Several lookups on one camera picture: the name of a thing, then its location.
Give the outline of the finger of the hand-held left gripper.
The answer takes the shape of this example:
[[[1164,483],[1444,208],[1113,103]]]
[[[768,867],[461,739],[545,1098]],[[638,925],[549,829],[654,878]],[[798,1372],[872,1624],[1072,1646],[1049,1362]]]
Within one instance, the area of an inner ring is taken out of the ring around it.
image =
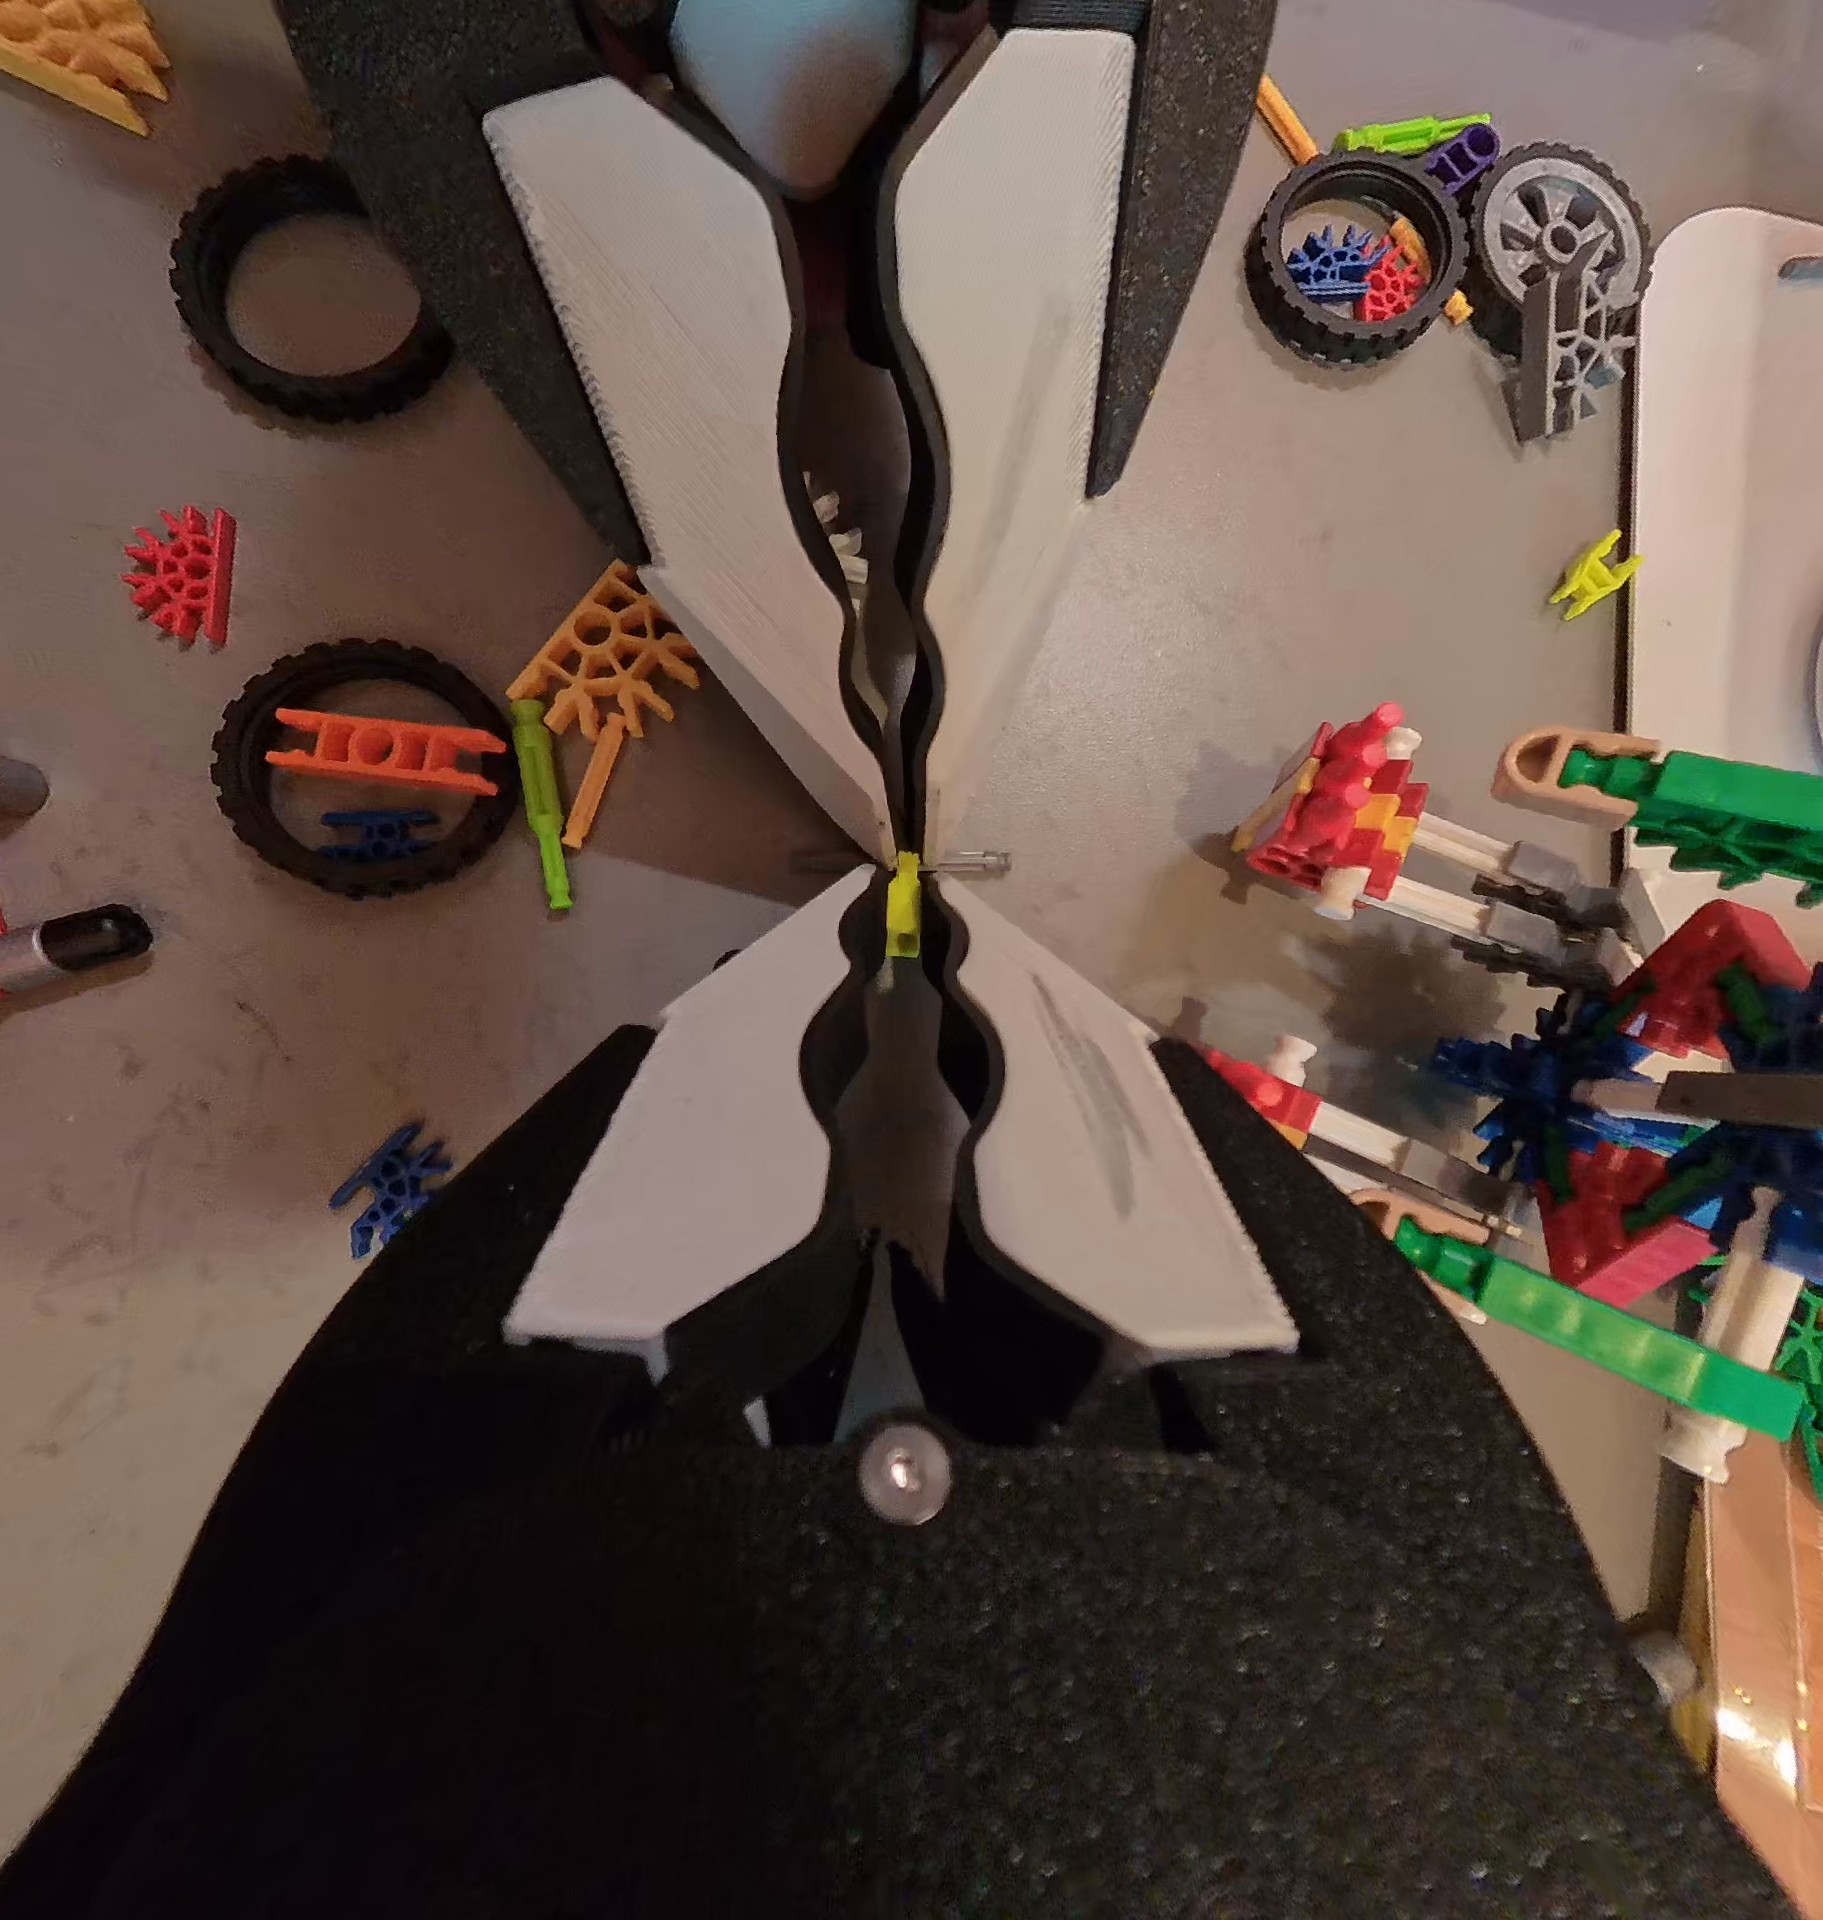
[[[641,586],[791,776],[895,861],[854,594],[804,496],[800,258],[773,188],[621,79],[487,118],[631,514]]]
[[[980,29],[883,164],[883,330],[928,479],[899,538],[928,861],[962,846],[1090,511],[1135,71],[1128,28]]]

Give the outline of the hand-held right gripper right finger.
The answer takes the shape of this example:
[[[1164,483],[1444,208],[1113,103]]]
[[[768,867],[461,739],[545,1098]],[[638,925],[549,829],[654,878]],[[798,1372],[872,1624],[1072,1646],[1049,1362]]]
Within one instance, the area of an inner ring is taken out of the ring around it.
[[[928,906],[975,1248],[1140,1362],[1289,1357],[1301,1334],[1154,1056],[1158,1033],[962,878],[936,877]]]

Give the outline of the blue lattice connector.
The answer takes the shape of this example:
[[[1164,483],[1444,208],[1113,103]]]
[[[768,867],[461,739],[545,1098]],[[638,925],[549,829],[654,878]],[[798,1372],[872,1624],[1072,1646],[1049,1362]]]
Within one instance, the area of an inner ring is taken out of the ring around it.
[[[349,1253],[367,1259],[392,1244],[455,1172],[445,1139],[424,1139],[424,1116],[402,1122],[382,1152],[349,1172],[349,1181],[325,1197],[334,1211],[349,1211]]]

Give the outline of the empty black toy tyre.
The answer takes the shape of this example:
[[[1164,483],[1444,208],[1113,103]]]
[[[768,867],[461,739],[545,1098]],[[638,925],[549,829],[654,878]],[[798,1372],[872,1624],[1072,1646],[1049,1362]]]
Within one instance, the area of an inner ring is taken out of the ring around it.
[[[341,376],[293,376],[246,354],[226,317],[231,270],[257,234],[293,217],[367,222],[367,207],[341,164],[334,156],[257,156],[231,169],[184,208],[167,284],[184,330],[204,357],[257,406],[299,424],[374,424],[424,399],[455,361],[455,339],[424,301],[409,330],[374,361]]]

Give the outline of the blue fan connector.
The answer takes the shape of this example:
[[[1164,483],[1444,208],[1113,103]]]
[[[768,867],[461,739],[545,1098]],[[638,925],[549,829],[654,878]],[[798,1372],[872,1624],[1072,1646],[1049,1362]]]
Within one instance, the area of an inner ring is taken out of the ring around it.
[[[1286,252],[1286,275],[1309,301],[1353,306],[1369,293],[1369,275],[1381,270],[1385,250],[1390,240],[1373,234],[1344,227],[1344,236],[1335,236],[1335,227],[1324,227]]]

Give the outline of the yellow fan connector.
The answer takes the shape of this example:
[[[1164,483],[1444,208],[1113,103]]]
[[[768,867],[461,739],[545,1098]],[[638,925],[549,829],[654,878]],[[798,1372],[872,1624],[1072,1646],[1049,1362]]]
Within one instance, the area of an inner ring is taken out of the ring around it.
[[[132,98],[167,98],[167,50],[145,0],[0,0],[0,71],[132,136],[148,136]]]

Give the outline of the orange lattice connector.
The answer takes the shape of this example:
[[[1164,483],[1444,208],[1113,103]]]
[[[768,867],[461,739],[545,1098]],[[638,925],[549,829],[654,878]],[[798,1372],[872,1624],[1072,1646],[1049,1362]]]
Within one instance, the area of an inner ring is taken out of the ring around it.
[[[613,725],[638,739],[641,715],[669,722],[676,704],[665,684],[701,684],[698,644],[641,588],[638,570],[613,557],[504,684],[504,700],[540,700],[549,735],[584,735],[599,742]]]

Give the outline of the light green rod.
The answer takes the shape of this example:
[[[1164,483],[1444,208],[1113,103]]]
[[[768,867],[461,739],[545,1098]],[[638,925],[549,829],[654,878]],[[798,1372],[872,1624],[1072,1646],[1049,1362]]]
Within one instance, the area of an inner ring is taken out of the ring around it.
[[[577,891],[565,861],[565,797],[561,797],[561,748],[549,735],[549,704],[512,696],[512,725],[515,725],[521,808],[545,867],[545,895],[549,910],[568,910]]]
[[[1491,126],[1486,112],[1472,118],[1404,118],[1404,123],[1366,123],[1366,126],[1344,126],[1335,131],[1335,150],[1394,150],[1394,156],[1423,156],[1444,142],[1453,142],[1472,126]]]

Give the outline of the small blue connector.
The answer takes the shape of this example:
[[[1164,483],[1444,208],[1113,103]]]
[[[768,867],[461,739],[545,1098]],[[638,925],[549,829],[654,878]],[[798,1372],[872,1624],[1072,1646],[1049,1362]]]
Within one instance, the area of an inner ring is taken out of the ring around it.
[[[334,808],[322,814],[322,829],[322,861],[367,871],[431,853],[445,815],[431,808]]]

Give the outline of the orange ladder piece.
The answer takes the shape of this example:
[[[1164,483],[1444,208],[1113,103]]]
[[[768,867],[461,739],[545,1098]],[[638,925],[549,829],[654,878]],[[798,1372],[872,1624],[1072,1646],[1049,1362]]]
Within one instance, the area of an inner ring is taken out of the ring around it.
[[[494,797],[499,786],[474,760],[504,755],[487,725],[272,704],[272,722],[299,735],[299,748],[262,748],[262,765],[325,781],[382,781],[409,793]]]

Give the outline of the red half-round connector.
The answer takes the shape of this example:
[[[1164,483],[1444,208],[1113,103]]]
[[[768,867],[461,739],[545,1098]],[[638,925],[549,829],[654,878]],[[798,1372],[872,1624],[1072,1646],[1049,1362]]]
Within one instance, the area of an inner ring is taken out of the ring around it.
[[[158,631],[178,640],[178,646],[204,640],[219,652],[231,564],[238,514],[226,507],[178,507],[166,511],[166,526],[132,534],[119,586]]]

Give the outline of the grey spoked toy wheel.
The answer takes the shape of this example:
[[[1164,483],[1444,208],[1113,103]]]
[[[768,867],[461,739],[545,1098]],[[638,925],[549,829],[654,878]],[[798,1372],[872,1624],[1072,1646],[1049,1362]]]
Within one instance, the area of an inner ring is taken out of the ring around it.
[[[1521,301],[1537,278],[1590,270],[1608,311],[1642,301],[1655,240],[1635,188],[1586,147],[1509,147],[1472,188],[1472,329],[1503,357],[1521,354]]]

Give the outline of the white board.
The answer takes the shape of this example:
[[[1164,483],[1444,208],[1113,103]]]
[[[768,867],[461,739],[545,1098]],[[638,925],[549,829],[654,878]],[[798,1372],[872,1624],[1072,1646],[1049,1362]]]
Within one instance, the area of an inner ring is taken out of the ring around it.
[[[1823,227],[1722,207],[1680,222],[1637,311],[1629,735],[1823,776],[1823,284],[1783,262]]]

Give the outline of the multicolour construction toy model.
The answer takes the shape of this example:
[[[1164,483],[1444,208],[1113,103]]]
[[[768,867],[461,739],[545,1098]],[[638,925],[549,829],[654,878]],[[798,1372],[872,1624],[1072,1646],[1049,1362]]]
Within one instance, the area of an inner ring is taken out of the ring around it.
[[[1797,1442],[1823,1505],[1823,776],[1532,725],[1495,802],[1629,829],[1718,895],[1664,930],[1568,861],[1427,808],[1394,700],[1324,722],[1231,829],[1324,918],[1381,906],[1537,992],[1532,1033],[1444,1037],[1486,1098],[1482,1158],[1435,1154],[1309,1085],[1312,1044],[1207,1063],[1286,1139],[1390,1172],[1357,1211],[1465,1319],[1495,1319],[1668,1402],[1664,1456],[1722,1481]]]

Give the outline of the printed cardboard box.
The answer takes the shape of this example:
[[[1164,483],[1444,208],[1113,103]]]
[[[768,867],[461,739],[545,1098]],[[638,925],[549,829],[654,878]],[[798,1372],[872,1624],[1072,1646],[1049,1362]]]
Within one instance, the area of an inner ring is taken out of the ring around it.
[[[1695,1488],[1674,1633],[1695,1661],[1685,1752],[1797,1915],[1823,1920],[1823,1505],[1791,1445],[1755,1432],[1729,1481]]]

